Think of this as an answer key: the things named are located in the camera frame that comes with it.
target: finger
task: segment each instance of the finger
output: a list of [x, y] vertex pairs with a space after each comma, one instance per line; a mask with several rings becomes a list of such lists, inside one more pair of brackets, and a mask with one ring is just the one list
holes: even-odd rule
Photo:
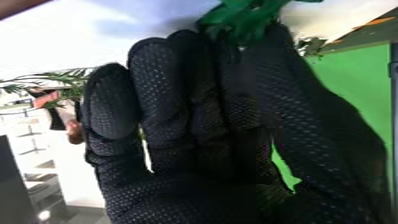
[[347, 100], [322, 85], [311, 67], [293, 50], [286, 46], [286, 62], [297, 82], [309, 94], [313, 111], [322, 121], [323, 129], [336, 143], [336, 150], [343, 163], [350, 167], [355, 185], [364, 192], [363, 197], [371, 204], [373, 214], [387, 223], [391, 218], [391, 195], [387, 181], [387, 150], [384, 141], [361, 117], [359, 110]]
[[165, 39], [151, 38], [135, 44], [128, 68], [140, 101], [155, 173], [188, 171], [194, 167], [181, 61]]
[[84, 91], [85, 159], [96, 168], [105, 200], [149, 175], [139, 139], [133, 83], [119, 64], [98, 68]]
[[[306, 203], [306, 200], [311, 199], [307, 197], [311, 192], [322, 198], [322, 200], [316, 199], [316, 203], [307, 200], [307, 204], [316, 208], [315, 216], [338, 223], [343, 222], [345, 216], [352, 217], [352, 214], [363, 220], [370, 215], [366, 213], [375, 210], [373, 204], [366, 200], [368, 196], [363, 194], [364, 189], [352, 172], [352, 164], [347, 163], [347, 158], [339, 153], [339, 144], [331, 137], [325, 122], [309, 100], [313, 89], [306, 89], [299, 81], [299, 76], [313, 76], [313, 72], [295, 73], [288, 64], [286, 54], [291, 51], [293, 41], [288, 29], [275, 25], [270, 27], [261, 43], [245, 51], [245, 71], [256, 77], [261, 112], [275, 114], [281, 118], [283, 129], [277, 130], [274, 140], [293, 175], [302, 179], [302, 183], [297, 185], [297, 200]], [[331, 210], [332, 214], [339, 213], [339, 218], [336, 218], [323, 211], [327, 210], [325, 206], [336, 207], [341, 203], [348, 203], [354, 207]]]
[[281, 181], [281, 174], [272, 163], [270, 131], [261, 124], [251, 88], [252, 80], [242, 71], [240, 50], [222, 38], [217, 43], [217, 52], [222, 105], [233, 135], [236, 170], [245, 182], [270, 184]]
[[185, 73], [190, 78], [192, 134], [196, 136], [199, 169], [217, 177], [235, 176], [231, 139], [220, 108], [219, 85], [208, 44], [199, 35], [187, 38]]

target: green wall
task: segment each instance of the green wall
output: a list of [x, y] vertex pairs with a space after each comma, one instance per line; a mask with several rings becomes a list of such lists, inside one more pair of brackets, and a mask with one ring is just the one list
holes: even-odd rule
[[[309, 57], [307, 62], [327, 88], [361, 111], [364, 120], [384, 139], [393, 159], [389, 45], [327, 54], [322, 58]], [[299, 179], [290, 175], [290, 169], [277, 154], [274, 161], [288, 185], [293, 186]]]

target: green object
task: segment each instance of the green object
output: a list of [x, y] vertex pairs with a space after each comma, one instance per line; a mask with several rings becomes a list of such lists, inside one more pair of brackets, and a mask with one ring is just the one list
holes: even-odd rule
[[[389, 44], [327, 54], [322, 58], [309, 57], [307, 62], [323, 85], [357, 107], [382, 137], [389, 153], [389, 178], [393, 178]], [[293, 187], [299, 179], [291, 176], [277, 154], [274, 162], [288, 186]]]
[[247, 45], [263, 37], [263, 31], [277, 19], [283, 6], [291, 0], [222, 0], [220, 6], [199, 20], [210, 37], [228, 32], [229, 40]]

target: gloved hand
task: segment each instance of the gloved hand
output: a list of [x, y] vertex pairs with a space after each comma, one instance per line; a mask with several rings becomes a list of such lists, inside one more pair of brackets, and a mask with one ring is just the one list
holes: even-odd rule
[[275, 24], [265, 36], [242, 52], [178, 32], [135, 45], [130, 71], [112, 64], [92, 74], [87, 161], [114, 223], [391, 223], [382, 140], [316, 80], [288, 29]]
[[258, 191], [274, 189], [263, 202], [270, 208], [290, 191], [270, 162], [270, 132], [254, 99], [217, 81], [201, 36], [181, 31], [139, 42], [128, 68], [110, 64], [94, 71], [82, 107], [87, 162], [110, 220], [260, 223]]
[[220, 42], [219, 52], [235, 58], [219, 60], [222, 71], [240, 71], [249, 82], [277, 151], [302, 179], [277, 223], [393, 223], [384, 142], [316, 79], [288, 28], [274, 24], [242, 53]]

